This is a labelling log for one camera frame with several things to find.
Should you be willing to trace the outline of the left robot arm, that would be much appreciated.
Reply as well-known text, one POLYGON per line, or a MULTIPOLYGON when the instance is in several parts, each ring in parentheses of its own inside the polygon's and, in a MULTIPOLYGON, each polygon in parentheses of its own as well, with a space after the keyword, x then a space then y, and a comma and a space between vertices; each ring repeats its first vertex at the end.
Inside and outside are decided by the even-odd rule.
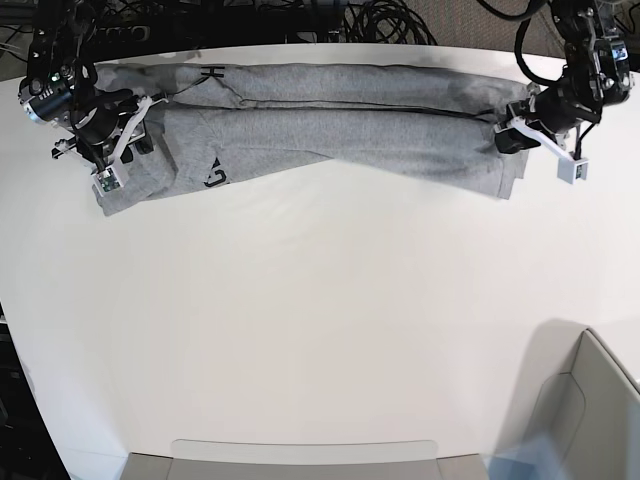
POLYGON ((519 24, 514 55, 533 90, 525 100, 508 104, 496 125, 495 144, 503 154, 560 145, 570 130, 585 122, 601 122, 607 106, 625 102, 633 81, 629 54, 609 1, 531 1, 524 12, 511 15, 483 6, 496 17, 519 24), (533 73, 523 55, 531 19, 544 6, 564 41, 565 65, 559 78, 533 73))

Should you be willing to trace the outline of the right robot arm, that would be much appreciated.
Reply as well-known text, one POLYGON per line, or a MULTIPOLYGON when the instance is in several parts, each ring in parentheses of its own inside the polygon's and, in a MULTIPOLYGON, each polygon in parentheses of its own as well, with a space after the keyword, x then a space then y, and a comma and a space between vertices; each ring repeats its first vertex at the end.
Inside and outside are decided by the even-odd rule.
POLYGON ((111 163, 108 157, 120 140, 125 164, 133 160, 133 150, 141 155, 153 151, 143 122, 132 133, 125 132, 141 98, 130 89, 99 89, 94 62, 84 52, 108 5, 107 1, 41 1, 34 16, 26 77, 18 91, 29 118, 71 134, 55 143, 51 156, 77 154, 98 171, 111 163))

